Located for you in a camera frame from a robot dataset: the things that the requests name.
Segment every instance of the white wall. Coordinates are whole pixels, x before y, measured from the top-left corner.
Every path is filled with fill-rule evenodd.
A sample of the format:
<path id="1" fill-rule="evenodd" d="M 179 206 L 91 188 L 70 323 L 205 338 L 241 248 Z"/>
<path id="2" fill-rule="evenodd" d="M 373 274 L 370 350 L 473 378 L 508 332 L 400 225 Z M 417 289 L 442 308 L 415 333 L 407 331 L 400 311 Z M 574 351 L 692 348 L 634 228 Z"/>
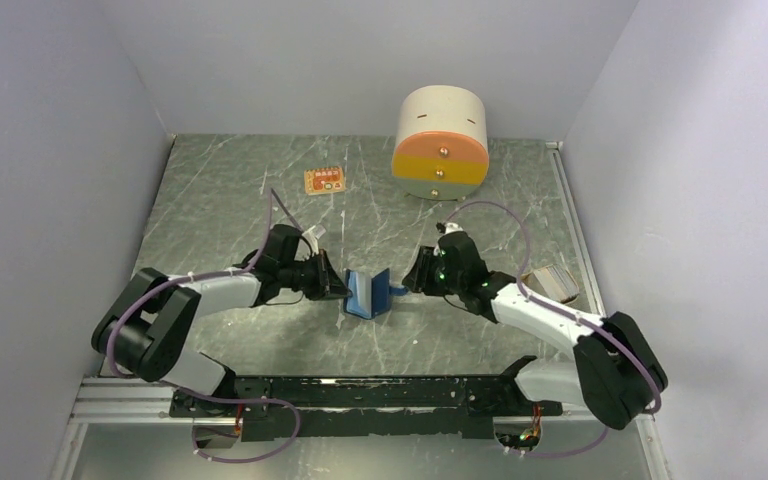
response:
<path id="1" fill-rule="evenodd" d="M 167 152 L 95 3 L 0 2 L 0 479 L 48 477 Z"/>
<path id="2" fill-rule="evenodd" d="M 768 478 L 768 0 L 641 0 L 563 157 L 675 478 Z"/>
<path id="3" fill-rule="evenodd" d="M 176 133 L 393 135 L 434 83 L 559 140 L 637 0 L 103 0 Z"/>

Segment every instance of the orange circuit board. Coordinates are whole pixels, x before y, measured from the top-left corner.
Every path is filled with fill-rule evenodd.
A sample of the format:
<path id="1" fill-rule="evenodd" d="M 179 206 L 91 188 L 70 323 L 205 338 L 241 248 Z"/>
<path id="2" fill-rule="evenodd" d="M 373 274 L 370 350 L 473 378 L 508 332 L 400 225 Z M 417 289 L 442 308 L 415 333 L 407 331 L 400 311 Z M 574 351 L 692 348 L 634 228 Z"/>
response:
<path id="1" fill-rule="evenodd" d="M 308 195 L 337 193 L 346 189 L 343 167 L 325 167 L 305 170 L 305 192 Z"/>

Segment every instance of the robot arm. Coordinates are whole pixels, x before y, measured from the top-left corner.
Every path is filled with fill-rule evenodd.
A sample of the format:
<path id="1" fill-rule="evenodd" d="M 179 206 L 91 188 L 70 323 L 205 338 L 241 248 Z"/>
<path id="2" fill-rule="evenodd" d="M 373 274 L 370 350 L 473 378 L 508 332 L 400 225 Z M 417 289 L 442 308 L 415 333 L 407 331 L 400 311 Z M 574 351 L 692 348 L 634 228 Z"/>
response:
<path id="1" fill-rule="evenodd" d="M 475 242 L 456 227 L 438 225 L 444 235 L 435 247 L 420 247 L 402 283 L 425 295 L 457 295 L 469 312 L 528 332 L 572 360 L 535 360 L 525 365 L 516 383 L 528 400 L 586 406 L 614 429 L 624 428 L 652 402 L 649 385 L 631 362 L 570 317 L 587 320 L 613 335 L 641 361 L 659 391 L 666 388 L 666 374 L 630 316 L 617 312 L 601 318 L 536 293 L 525 298 L 514 277 L 487 269 Z"/>
<path id="2" fill-rule="evenodd" d="M 324 250 L 296 260 L 302 232 L 275 225 L 251 273 L 242 273 L 255 252 L 227 276 L 182 282 L 147 302 L 129 318 L 114 339 L 117 364 L 147 382 L 168 382 L 221 398 L 235 398 L 234 378 L 228 367 L 204 354 L 185 348 L 196 318 L 233 308 L 257 307 L 276 297 L 282 288 L 301 291 L 308 300 L 345 298 L 348 289 L 334 272 Z M 183 278 L 145 268 L 137 272 L 96 327 L 92 346 L 104 353 L 113 325 L 137 299 L 170 279 Z M 155 314 L 153 322 L 143 314 Z"/>

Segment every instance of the white cylinder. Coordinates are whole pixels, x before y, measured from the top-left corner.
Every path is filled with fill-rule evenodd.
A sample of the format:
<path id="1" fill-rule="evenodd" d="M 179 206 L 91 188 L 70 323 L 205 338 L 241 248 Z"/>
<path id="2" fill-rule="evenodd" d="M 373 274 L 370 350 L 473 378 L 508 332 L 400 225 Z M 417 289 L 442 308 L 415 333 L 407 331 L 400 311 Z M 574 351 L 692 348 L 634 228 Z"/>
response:
<path id="1" fill-rule="evenodd" d="M 420 88 L 399 115 L 393 176 L 408 193 L 453 200 L 478 188 L 489 155 L 484 105 L 469 90 L 446 85 Z"/>

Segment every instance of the gray marble surface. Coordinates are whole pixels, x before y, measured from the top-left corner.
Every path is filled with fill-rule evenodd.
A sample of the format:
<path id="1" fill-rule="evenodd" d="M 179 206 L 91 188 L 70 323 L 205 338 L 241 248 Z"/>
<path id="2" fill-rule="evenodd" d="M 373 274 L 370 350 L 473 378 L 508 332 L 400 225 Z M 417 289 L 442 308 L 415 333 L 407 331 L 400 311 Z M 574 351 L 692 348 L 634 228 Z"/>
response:
<path id="1" fill-rule="evenodd" d="M 489 146 L 488 177 L 470 198 L 497 200 L 525 216 L 534 241 L 531 265 L 564 265 L 583 285 L 569 214 L 543 143 L 491 139 Z M 456 203 L 405 196 L 390 175 L 392 152 L 392 137 L 181 135 L 136 268 L 182 274 L 239 262 L 263 234 L 262 192 L 273 187 L 303 227 L 326 228 L 320 246 L 338 272 L 389 267 L 400 280 L 417 246 L 433 245 L 435 223 Z M 343 167 L 347 191 L 306 195 L 304 170 L 330 165 Z M 276 220 L 282 217 L 275 212 Z M 503 211 L 476 206 L 457 221 L 489 268 L 517 270 L 525 246 Z M 585 296 L 582 291 L 573 305 L 588 310 Z M 223 312 L 199 319 L 187 343 L 238 374 L 271 375 L 497 373 L 524 354 L 556 354 L 524 332 L 419 295 L 396 299 L 391 312 L 371 321 L 341 313 L 336 301 Z"/>

